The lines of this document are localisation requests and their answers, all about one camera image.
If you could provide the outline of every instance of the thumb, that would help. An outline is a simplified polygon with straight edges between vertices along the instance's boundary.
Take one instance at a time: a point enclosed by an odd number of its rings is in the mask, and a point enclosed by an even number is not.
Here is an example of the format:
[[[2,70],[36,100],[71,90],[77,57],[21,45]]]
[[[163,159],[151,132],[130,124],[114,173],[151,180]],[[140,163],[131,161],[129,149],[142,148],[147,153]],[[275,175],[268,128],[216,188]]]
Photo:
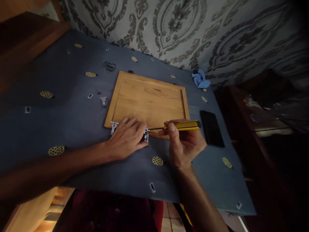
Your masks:
[[[179,131],[175,127],[174,123],[169,123],[167,127],[168,135],[170,136],[171,144],[178,147],[181,145],[180,139],[179,139]]]
[[[139,150],[139,149],[142,149],[142,148],[144,148],[144,147],[147,147],[149,144],[147,143],[147,142],[139,142],[136,146],[135,146],[135,148],[136,148],[136,150]]]

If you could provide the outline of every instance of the patterned wallpaper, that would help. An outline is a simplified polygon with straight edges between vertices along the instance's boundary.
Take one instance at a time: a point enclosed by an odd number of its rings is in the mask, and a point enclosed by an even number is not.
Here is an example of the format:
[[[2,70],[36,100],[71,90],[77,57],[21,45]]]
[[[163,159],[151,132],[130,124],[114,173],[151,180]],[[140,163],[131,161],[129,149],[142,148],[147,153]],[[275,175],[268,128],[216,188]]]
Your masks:
[[[60,0],[73,28],[154,56],[201,68],[213,87],[265,69],[295,78],[308,70],[298,12],[282,0]]]

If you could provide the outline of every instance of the hand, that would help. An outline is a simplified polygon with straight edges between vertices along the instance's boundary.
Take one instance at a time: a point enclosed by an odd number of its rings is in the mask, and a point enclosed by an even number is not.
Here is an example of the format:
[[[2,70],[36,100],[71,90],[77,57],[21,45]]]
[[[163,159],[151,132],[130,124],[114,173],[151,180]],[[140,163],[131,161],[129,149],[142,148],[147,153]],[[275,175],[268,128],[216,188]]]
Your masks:
[[[137,121],[136,117],[124,117],[112,137],[104,142],[108,154],[106,162],[125,159],[134,151],[148,146],[147,142],[140,142],[147,126],[146,121]]]
[[[191,168],[191,161],[205,149],[207,143],[199,130],[178,131],[174,123],[188,121],[188,119],[178,119],[166,121],[168,130],[161,130],[159,135],[170,136],[170,157],[171,162],[178,169]]]

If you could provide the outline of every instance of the blue work surface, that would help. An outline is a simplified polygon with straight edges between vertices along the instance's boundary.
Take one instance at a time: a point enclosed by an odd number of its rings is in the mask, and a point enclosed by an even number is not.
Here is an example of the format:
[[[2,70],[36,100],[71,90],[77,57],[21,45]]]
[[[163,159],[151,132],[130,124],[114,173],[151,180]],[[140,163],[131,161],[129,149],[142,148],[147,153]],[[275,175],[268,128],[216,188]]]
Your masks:
[[[193,169],[218,209],[254,215],[240,161],[212,89],[203,92],[195,87],[189,71],[153,59],[75,31],[66,33],[28,65],[20,74],[20,82],[0,98],[0,171],[32,159],[49,158],[48,150],[54,146],[75,150],[108,140],[111,130],[103,128],[103,124],[118,73],[132,70],[137,75],[185,87],[191,119],[201,120],[200,110],[216,114],[225,148],[207,146],[193,160]],[[105,60],[116,64],[115,71],[106,71]],[[86,72],[98,76],[88,77]],[[102,93],[96,95],[96,89]],[[49,91],[55,98],[42,97],[41,91]],[[105,96],[108,106],[103,108],[100,97]],[[26,106],[31,107],[31,113],[25,113]],[[127,159],[84,171],[63,185],[180,202],[168,147],[169,140],[150,137],[148,147]],[[154,156],[161,157],[164,164],[154,165]],[[232,163],[232,169],[223,163],[223,157]],[[155,193],[150,183],[154,184]]]

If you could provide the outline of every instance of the screwdriver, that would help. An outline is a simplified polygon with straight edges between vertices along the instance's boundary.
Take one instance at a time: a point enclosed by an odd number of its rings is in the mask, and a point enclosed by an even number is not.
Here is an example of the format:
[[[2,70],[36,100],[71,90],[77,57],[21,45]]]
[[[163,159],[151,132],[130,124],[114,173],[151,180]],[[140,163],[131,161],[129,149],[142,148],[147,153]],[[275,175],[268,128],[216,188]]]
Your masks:
[[[175,127],[180,131],[193,131],[193,130],[199,130],[201,128],[201,123],[198,120],[193,121],[185,121],[185,122],[179,122],[174,124]],[[163,129],[166,130],[168,126],[159,127],[159,128],[150,128],[148,130],[159,130]]]

